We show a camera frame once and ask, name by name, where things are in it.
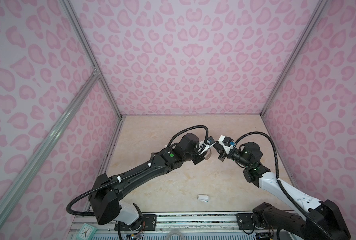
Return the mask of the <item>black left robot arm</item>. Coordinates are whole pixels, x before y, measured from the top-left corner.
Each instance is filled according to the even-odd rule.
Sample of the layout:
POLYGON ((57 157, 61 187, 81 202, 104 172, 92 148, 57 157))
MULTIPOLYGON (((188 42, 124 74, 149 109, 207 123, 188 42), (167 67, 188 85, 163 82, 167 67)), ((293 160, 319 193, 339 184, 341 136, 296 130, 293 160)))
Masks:
POLYGON ((201 142, 196 135, 188 133, 179 143, 152 153, 150 160, 134 169, 111 177, 107 174, 98 176, 93 186, 94 193, 88 196, 98 225, 116 221, 132 230, 138 229, 144 216, 136 204, 124 202, 124 197, 146 182, 180 168, 187 161, 200 163, 214 142, 212 137, 201 142))

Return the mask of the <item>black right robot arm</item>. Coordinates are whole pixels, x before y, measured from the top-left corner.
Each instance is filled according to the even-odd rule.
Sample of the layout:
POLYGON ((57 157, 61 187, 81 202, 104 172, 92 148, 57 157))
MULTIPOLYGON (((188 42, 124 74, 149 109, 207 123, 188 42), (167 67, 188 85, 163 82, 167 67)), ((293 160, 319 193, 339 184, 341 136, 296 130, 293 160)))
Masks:
POLYGON ((339 207, 330 200, 321 201, 284 182, 261 163, 263 153, 254 142, 243 149, 236 144, 218 142, 214 148, 221 160, 229 159, 241 166, 247 182, 267 191, 288 205, 296 213, 279 210, 268 203, 253 209, 255 225, 264 222, 285 230, 302 240, 349 240, 348 227, 339 207))

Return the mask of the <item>small white plastic object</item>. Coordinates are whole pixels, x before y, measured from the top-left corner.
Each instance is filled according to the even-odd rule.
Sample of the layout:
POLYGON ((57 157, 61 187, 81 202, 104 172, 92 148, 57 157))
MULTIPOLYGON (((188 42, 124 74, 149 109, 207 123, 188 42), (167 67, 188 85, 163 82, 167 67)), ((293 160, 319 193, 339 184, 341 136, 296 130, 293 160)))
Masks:
POLYGON ((210 200, 210 197, 208 195, 198 195, 197 199, 199 201, 208 202, 210 200))

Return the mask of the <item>teal box corner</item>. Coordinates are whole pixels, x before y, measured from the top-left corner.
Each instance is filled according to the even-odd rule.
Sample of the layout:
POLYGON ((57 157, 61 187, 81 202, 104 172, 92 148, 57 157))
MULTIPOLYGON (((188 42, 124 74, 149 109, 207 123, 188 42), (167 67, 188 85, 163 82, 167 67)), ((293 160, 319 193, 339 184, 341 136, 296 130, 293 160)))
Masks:
POLYGON ((299 237, 299 236, 297 236, 297 235, 295 235, 293 233, 290 233, 290 232, 288 232, 288 235, 291 238, 291 240, 304 240, 301 237, 299 237))

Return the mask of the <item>teal alarm clock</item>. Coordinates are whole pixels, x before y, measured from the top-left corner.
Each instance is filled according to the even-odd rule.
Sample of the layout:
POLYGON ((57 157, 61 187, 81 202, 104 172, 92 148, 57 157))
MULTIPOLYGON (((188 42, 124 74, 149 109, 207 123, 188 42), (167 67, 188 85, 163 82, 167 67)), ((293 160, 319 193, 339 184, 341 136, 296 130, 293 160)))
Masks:
POLYGON ((89 225, 89 224, 83 224, 81 229, 76 235, 77 240, 91 240, 93 236, 95 235, 97 231, 97 228, 89 225))

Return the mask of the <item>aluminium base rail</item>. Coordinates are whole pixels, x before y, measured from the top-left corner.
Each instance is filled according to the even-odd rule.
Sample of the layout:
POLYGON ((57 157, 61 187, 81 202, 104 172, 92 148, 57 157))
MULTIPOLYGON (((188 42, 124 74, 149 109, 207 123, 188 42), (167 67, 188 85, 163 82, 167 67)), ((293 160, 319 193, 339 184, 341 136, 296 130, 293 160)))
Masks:
POLYGON ((167 212, 147 213, 152 217, 150 230, 129 231, 123 227, 118 235, 118 224, 99 226, 93 217, 76 217, 66 236, 76 240, 82 227, 96 228, 94 240, 275 240, 277 227, 266 225, 255 228, 252 212, 167 212))

